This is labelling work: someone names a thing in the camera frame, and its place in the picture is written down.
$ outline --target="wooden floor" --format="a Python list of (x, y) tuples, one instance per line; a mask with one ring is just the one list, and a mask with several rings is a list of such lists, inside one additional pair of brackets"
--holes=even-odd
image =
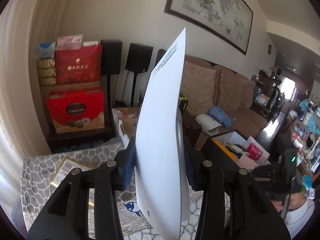
[(284, 121), (286, 113), (280, 112), (275, 120), (271, 120), (267, 126), (259, 133), (256, 141), (268, 152), (270, 150), (272, 141), (279, 131), (282, 122)]

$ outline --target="ceiling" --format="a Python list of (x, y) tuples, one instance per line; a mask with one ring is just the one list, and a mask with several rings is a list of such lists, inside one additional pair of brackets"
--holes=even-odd
[(284, 67), (301, 77), (316, 79), (316, 73), (320, 75), (320, 56), (306, 47), (290, 41), (284, 37), (269, 34), (277, 49), (275, 64)]
[(270, 21), (302, 31), (320, 41), (320, 18), (309, 0), (257, 0)]

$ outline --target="black speaker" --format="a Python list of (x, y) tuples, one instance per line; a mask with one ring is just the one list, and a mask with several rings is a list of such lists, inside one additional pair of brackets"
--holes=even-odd
[(148, 71), (153, 47), (131, 43), (125, 69), (136, 74)]
[(120, 74), (122, 41), (101, 40), (101, 76)]

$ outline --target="bright window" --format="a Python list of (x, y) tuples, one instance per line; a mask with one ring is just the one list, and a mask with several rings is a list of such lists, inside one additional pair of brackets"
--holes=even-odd
[(284, 92), (284, 98), (285, 99), (291, 99), (292, 93), (295, 88), (295, 82), (291, 80), (290, 78), (284, 78), (282, 84), (281, 84), (281, 89), (280, 92)]

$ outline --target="silver screw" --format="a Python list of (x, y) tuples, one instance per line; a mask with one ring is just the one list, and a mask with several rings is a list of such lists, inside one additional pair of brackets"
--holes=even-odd
[(206, 167), (211, 167), (212, 166), (212, 162), (211, 161), (204, 161), (203, 165)]
[(244, 168), (241, 168), (241, 169), (239, 169), (239, 173), (240, 173), (241, 175), (247, 175), (247, 174), (248, 174), (248, 171), (247, 171), (246, 169), (244, 169)]
[(108, 167), (113, 167), (113, 166), (115, 166), (117, 163), (114, 161), (114, 160), (111, 160), (111, 161), (108, 161), (107, 162), (107, 166)]
[(72, 175), (77, 175), (77, 174), (79, 174), (80, 173), (80, 169), (79, 168), (74, 168), (74, 169), (72, 169), (72, 171), (71, 171), (71, 174)]

